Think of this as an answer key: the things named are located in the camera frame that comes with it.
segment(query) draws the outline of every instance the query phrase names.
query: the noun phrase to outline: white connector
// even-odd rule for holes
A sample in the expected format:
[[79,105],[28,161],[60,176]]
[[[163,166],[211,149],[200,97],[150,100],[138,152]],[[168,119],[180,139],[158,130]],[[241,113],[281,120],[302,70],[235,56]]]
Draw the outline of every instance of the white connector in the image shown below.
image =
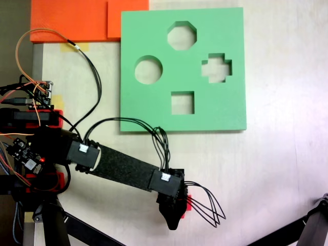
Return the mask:
[[164,180],[166,182],[169,182],[170,181],[170,178],[171,178],[171,175],[170,174],[162,173],[162,177],[160,179],[161,180]]
[[80,143],[80,148],[78,150],[81,152],[87,153],[88,148],[89,148],[89,146],[83,145],[82,143]]

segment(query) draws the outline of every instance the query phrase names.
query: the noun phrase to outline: circuit board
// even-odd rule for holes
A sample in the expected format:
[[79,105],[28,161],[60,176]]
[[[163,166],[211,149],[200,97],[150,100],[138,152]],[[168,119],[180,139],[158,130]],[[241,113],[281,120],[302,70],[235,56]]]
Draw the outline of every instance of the circuit board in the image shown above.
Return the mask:
[[[39,98],[45,105],[53,109],[53,105],[51,105],[51,96],[52,96],[52,81],[44,81],[46,84],[40,84],[39,86],[43,89],[46,90],[46,92],[42,92],[40,90],[36,90],[35,96]],[[35,102],[36,108],[37,109],[48,109],[45,105],[42,105],[40,102],[36,101]],[[31,104],[28,106],[29,109],[34,109],[34,105]]]
[[16,138],[13,144],[13,146],[7,147],[8,154],[33,173],[38,174],[43,167],[43,159],[33,153],[30,147],[20,138]]

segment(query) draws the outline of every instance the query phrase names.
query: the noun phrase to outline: yellow tape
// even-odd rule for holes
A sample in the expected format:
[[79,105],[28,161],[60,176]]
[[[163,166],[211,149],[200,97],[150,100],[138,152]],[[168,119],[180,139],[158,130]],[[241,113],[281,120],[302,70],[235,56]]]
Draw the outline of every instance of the yellow tape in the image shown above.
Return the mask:
[[62,95],[53,95],[51,97],[51,104],[55,106],[55,109],[64,110],[64,101]]
[[[80,49],[85,52],[85,51],[89,51],[89,43],[76,43]],[[60,45],[60,51],[61,52],[78,52],[77,49],[74,48],[74,46],[72,46],[69,43],[61,43]]]
[[24,223],[34,223],[33,212],[25,212]]

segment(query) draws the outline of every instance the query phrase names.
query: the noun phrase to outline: black foam sleeve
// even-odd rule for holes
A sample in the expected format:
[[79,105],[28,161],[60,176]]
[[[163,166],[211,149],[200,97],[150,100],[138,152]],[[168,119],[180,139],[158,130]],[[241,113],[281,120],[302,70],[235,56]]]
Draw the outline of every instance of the black foam sleeve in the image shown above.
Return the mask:
[[101,157],[97,168],[90,174],[124,183],[145,191],[157,166],[148,164],[106,146],[100,145]]

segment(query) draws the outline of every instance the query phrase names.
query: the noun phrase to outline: orange foam board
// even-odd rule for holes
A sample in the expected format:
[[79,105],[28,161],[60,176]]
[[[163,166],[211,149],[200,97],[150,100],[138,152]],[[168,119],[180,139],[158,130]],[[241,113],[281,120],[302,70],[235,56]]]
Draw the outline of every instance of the orange foam board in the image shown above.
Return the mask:
[[[121,12],[148,9],[148,0],[32,0],[31,29],[54,29],[74,42],[119,41]],[[47,31],[31,33],[30,40],[65,42]]]
[[148,0],[108,0],[108,29],[109,41],[121,39],[121,13],[123,11],[147,11]]

